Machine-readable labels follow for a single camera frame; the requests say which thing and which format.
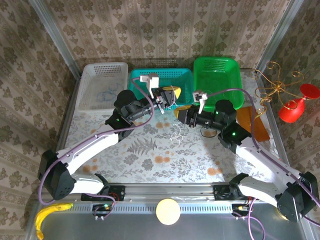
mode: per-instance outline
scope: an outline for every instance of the yellow banana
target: yellow banana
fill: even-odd
[[[39,240],[44,239],[44,234],[41,231],[41,224],[45,220],[45,218],[57,211],[65,211],[70,209],[73,206],[72,203],[55,203],[50,206],[47,206],[43,209],[41,209],[38,214],[35,217],[35,230],[36,230],[36,236],[38,237]]]

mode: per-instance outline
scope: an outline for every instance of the orange plate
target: orange plate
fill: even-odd
[[[236,119],[241,127],[251,133],[250,125],[252,118],[252,106],[242,107],[236,111]],[[270,139],[268,132],[262,123],[260,117],[254,120],[254,136],[258,142],[268,141]]]

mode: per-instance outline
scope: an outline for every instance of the mesh basket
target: mesh basket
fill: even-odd
[[[181,94],[175,101],[178,106],[190,105],[194,102],[192,93],[194,91],[194,79],[192,72],[188,68],[144,68],[135,69],[131,72],[130,78],[137,78],[140,75],[149,75],[151,73],[158,74],[159,87],[180,87]],[[135,81],[142,90],[149,94],[147,85],[145,82]],[[128,89],[133,91],[138,100],[144,96],[135,88],[131,81],[129,81]]]
[[[194,89],[209,94],[230,88],[242,88],[239,65],[227,57],[198,57],[193,64],[193,77]],[[235,109],[239,109],[244,104],[244,95],[241,91],[228,91],[212,96],[206,100],[204,109],[213,111],[219,100],[229,100]]]
[[[127,89],[125,62],[88,64],[83,70],[75,109],[84,113],[113,111],[117,95]]]

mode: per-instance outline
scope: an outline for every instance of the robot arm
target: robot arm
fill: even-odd
[[[155,78],[157,76],[152,75],[149,78],[141,76],[140,81],[147,82],[152,94],[151,102],[154,109],[159,109],[164,113],[164,109],[170,107],[175,99],[178,99],[181,89],[175,86],[157,87],[158,82],[152,81]],[[76,170],[93,156],[129,136],[133,131],[136,119],[152,113],[152,106],[148,100],[146,98],[137,100],[130,90],[121,91],[114,106],[112,116],[92,135],[58,152],[47,150],[43,153],[38,171],[39,180],[43,178],[45,172],[52,167],[54,162],[60,160],[52,167],[44,180],[44,187],[54,200],[60,200],[68,194],[75,193],[102,194],[105,184],[108,182],[101,175],[75,174]],[[106,133],[122,129],[127,130]]]
[[[254,179],[245,173],[240,173],[229,182],[229,189],[215,194],[216,200],[224,200],[219,196],[232,196],[241,199],[251,196],[269,203],[280,211],[288,220],[299,222],[316,203],[291,177],[294,175],[319,199],[317,179],[310,172],[305,174],[281,162],[270,152],[258,144],[253,144],[251,134],[236,122],[237,112],[229,100],[220,100],[215,105],[214,112],[203,111],[203,106],[189,105],[174,110],[175,117],[189,127],[200,125],[207,129],[220,131],[220,143],[233,153],[244,158],[263,172],[269,172],[271,182]],[[262,152],[284,167],[285,173],[279,166],[272,163]]]

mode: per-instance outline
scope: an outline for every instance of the patterned wallpaper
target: patterned wallpaper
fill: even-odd
[[[45,0],[81,69],[193,67],[229,56],[253,68],[290,0]]]
[[[281,79],[286,84],[293,81],[292,71],[301,71],[306,83],[320,88],[319,16],[320,0],[305,0],[272,57],[282,66]],[[299,88],[297,84],[287,90],[301,96]],[[281,99],[286,103],[292,97],[282,94]],[[291,165],[301,172],[312,172],[320,183],[320,99],[308,100],[305,104],[304,114],[295,123],[285,123],[278,117],[276,122]],[[275,98],[271,105],[274,115],[278,116],[282,107],[279,99]],[[320,209],[315,215],[319,222]]]
[[[54,149],[74,79],[26,0],[0,0],[0,239],[24,239],[42,152]]]

